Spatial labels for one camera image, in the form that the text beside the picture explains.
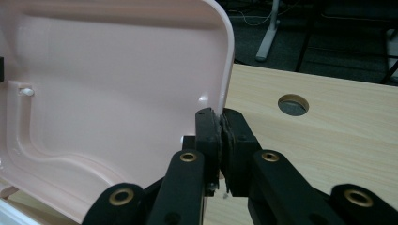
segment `light wood tabletop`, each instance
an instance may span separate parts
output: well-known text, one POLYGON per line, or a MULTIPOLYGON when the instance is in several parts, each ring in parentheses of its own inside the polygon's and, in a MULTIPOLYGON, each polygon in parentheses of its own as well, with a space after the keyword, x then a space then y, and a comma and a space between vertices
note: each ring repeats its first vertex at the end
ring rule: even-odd
MULTIPOLYGON (((396 87, 234 65, 226 108, 243 113, 262 147, 283 153, 315 188, 351 183, 398 208, 396 87), (279 109, 291 94, 306 99, 307 113, 279 109)), ((28 197, 20 195, 10 201, 21 207, 28 197)), ((251 223, 247 200, 225 195, 225 185, 208 199, 204 224, 251 223)))

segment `round hole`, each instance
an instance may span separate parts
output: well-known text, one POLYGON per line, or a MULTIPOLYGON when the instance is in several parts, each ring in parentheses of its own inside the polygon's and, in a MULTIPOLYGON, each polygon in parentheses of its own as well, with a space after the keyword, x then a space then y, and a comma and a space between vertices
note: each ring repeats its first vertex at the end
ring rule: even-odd
POLYGON ((279 160, 278 155, 273 154, 273 153, 263 153, 261 155, 261 157, 265 160, 265 161, 270 161, 270 162, 276 162, 279 160))
POLYGON ((293 94, 279 98, 278 106, 282 112, 293 116, 303 115, 310 109, 310 105, 304 97, 293 94))
POLYGON ((328 220, 325 219, 324 217, 322 217, 321 215, 317 214, 317 213, 312 213, 308 216, 308 219, 316 225, 327 225, 328 220))
POLYGON ((168 213, 164 216, 164 222, 167 225, 177 225, 181 220, 181 215, 178 213, 168 213))
POLYGON ((194 153, 184 153, 179 158, 185 162, 192 162, 196 160, 196 155, 194 153))
POLYGON ((372 198, 359 190, 348 189, 344 192, 344 196, 353 204, 361 207, 371 207, 373 205, 372 198))
POLYGON ((134 191, 130 188, 117 189, 109 197, 109 203, 115 206, 123 205, 129 203, 134 198, 134 191))

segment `pink plastic panel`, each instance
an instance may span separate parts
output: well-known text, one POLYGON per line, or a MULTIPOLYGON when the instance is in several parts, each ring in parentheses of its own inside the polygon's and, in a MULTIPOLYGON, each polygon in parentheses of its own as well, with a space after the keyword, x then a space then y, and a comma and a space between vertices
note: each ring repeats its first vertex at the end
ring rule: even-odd
POLYGON ((0 176, 78 222, 163 177, 224 105, 234 40, 211 0, 1 1, 0 27, 0 176))

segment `dark floor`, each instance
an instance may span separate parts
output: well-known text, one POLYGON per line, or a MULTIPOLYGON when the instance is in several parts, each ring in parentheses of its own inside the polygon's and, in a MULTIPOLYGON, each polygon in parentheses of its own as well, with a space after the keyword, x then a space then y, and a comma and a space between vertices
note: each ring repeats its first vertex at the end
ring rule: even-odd
MULTIPOLYGON (((278 18, 280 25, 266 62, 255 61, 257 50, 266 33, 271 1, 228 1, 221 3, 230 16, 236 42, 236 62, 262 68, 294 71, 304 39, 305 24, 311 4, 283 4, 278 18)), ((310 46, 349 50, 362 53, 386 52, 385 35, 380 29, 332 27, 318 24, 310 46)), ((387 60, 379 56, 363 56, 310 49, 306 52, 300 72, 333 78, 379 83, 387 72, 387 60)))

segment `screw hole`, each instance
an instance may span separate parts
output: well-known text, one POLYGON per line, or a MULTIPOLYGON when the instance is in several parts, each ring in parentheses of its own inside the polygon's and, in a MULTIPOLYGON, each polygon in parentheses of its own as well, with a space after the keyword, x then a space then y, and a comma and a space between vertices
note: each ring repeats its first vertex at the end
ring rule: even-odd
POLYGON ((278 107, 282 112, 292 116, 303 115, 310 109, 310 105, 304 97, 293 94, 279 98, 278 107))
POLYGON ((261 157, 265 160, 265 161, 269 161, 269 162, 276 162, 279 160, 278 155, 274 154, 274 153, 263 153, 261 155, 261 157))
POLYGON ((369 195, 359 190, 348 189, 344 192, 344 196, 353 204, 361 207, 371 207, 374 204, 369 195))
POLYGON ((119 206, 123 204, 129 203, 134 198, 134 191, 130 188, 120 188, 117 189, 112 195, 109 197, 109 203, 114 206, 119 206))
POLYGON ((184 153, 179 158, 185 162, 192 162, 197 159, 197 156, 194 153, 184 153))

